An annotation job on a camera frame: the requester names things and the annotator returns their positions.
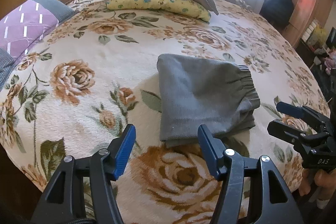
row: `yellow pillow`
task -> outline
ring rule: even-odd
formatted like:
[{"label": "yellow pillow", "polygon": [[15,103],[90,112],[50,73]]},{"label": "yellow pillow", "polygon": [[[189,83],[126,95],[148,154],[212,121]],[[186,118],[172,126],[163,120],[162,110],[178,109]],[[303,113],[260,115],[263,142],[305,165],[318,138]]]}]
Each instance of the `yellow pillow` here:
[{"label": "yellow pillow", "polygon": [[192,0],[109,0],[106,7],[110,10],[162,9],[206,22],[211,18],[208,10]]}]

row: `blue gripper pad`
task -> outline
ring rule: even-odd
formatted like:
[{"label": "blue gripper pad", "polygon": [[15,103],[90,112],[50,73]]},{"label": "blue gripper pad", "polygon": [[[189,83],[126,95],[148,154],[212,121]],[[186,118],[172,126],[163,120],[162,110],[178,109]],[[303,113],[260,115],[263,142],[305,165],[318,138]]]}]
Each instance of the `blue gripper pad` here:
[{"label": "blue gripper pad", "polygon": [[125,171],[127,161],[135,143],[135,137],[135,126],[132,124],[127,125],[120,137],[121,144],[115,155],[115,168],[113,172],[115,180],[117,180]]}]

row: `wooden cabinet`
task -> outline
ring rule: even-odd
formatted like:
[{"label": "wooden cabinet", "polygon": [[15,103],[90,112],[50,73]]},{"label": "wooden cabinet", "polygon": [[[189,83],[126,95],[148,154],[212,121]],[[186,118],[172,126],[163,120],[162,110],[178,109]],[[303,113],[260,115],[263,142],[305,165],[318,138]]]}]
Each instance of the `wooden cabinet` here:
[{"label": "wooden cabinet", "polygon": [[300,37],[316,18],[323,27],[327,21],[333,0],[292,0],[295,5],[288,26],[282,36],[293,46],[298,45]]}]

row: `floral bedspread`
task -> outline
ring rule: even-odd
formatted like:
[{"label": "floral bedspread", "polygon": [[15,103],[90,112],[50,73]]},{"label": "floral bedspread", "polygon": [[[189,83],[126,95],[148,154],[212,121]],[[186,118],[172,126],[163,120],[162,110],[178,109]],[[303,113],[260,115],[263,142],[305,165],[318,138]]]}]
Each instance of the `floral bedspread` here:
[{"label": "floral bedspread", "polygon": [[[247,65],[261,100],[256,126],[225,143],[244,156],[269,155],[289,188],[299,186],[300,156],[266,128],[280,118],[307,134],[312,130],[275,105],[281,100],[330,111],[309,69],[272,26],[224,0],[216,0],[220,15],[209,24],[159,10],[110,11],[104,3],[71,3],[79,13],[31,49],[0,93],[1,144],[41,191],[65,155],[90,156],[133,123],[136,144],[113,184],[124,222],[210,221],[221,183],[210,176],[199,146],[167,149],[159,141],[156,62],[165,52]],[[247,179],[242,216],[248,197]]]}]

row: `screw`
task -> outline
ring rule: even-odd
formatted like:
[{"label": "screw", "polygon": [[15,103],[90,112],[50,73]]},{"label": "screw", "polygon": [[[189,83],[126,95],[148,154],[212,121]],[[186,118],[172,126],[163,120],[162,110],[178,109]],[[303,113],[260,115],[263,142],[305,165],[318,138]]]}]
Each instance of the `screw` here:
[{"label": "screw", "polygon": [[98,151],[100,156],[104,156],[108,153],[109,151],[106,148],[103,148],[101,150]]},{"label": "screw", "polygon": [[72,161],[72,156],[66,156],[63,160],[65,162],[70,162],[70,161]]},{"label": "screw", "polygon": [[235,151],[232,149],[227,149],[225,150],[225,154],[228,156],[233,156],[235,154]]},{"label": "screw", "polygon": [[264,162],[269,162],[270,158],[269,158],[269,156],[263,155],[263,156],[261,156],[261,160],[264,161]]}]

